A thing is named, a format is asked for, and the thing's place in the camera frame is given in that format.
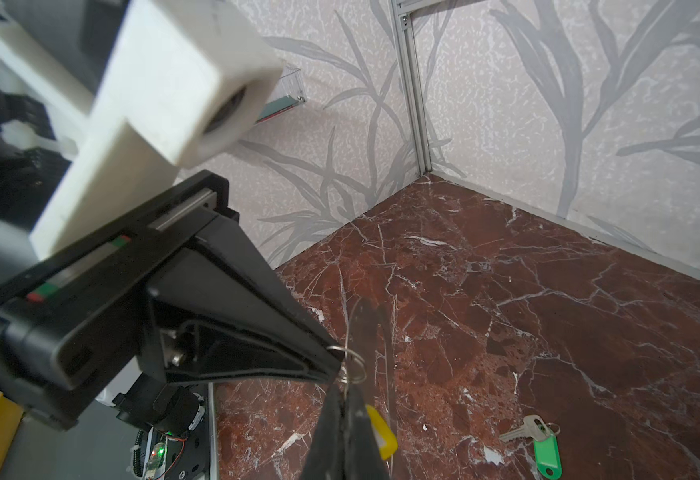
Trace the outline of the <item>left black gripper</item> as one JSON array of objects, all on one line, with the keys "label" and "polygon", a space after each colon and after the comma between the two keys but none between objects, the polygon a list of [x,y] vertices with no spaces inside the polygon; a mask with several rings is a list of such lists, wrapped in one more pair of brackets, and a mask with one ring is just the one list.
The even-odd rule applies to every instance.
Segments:
[{"label": "left black gripper", "polygon": [[1,284],[0,391],[71,429],[139,350],[167,384],[334,381],[337,341],[232,220],[229,194],[204,170]]}]

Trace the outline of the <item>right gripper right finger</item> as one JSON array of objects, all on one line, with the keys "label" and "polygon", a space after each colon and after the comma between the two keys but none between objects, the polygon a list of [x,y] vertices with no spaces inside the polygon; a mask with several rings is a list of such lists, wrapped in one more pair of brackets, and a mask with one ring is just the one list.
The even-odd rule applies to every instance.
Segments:
[{"label": "right gripper right finger", "polygon": [[361,389],[348,387],[345,394],[345,478],[350,480],[389,480],[374,436],[371,418]]}]

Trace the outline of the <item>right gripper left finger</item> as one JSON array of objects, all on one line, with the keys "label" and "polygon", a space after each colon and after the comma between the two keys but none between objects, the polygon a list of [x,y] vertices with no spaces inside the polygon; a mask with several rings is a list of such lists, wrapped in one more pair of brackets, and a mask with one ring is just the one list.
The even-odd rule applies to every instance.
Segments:
[{"label": "right gripper left finger", "polygon": [[332,385],[313,432],[301,480],[345,478],[344,406],[342,390],[338,385]]}]

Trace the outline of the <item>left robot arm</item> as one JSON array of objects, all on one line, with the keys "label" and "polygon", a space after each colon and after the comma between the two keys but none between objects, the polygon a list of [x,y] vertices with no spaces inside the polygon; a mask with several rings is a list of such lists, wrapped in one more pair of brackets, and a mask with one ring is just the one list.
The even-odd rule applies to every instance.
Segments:
[{"label": "left robot arm", "polygon": [[[0,121],[20,112],[43,113],[0,92]],[[120,418],[172,433],[196,416],[192,385],[336,378],[336,341],[243,232],[228,180],[212,172],[38,260],[28,233],[68,166],[0,138],[0,390],[26,413],[73,428],[131,360],[142,374],[116,397]]]}]

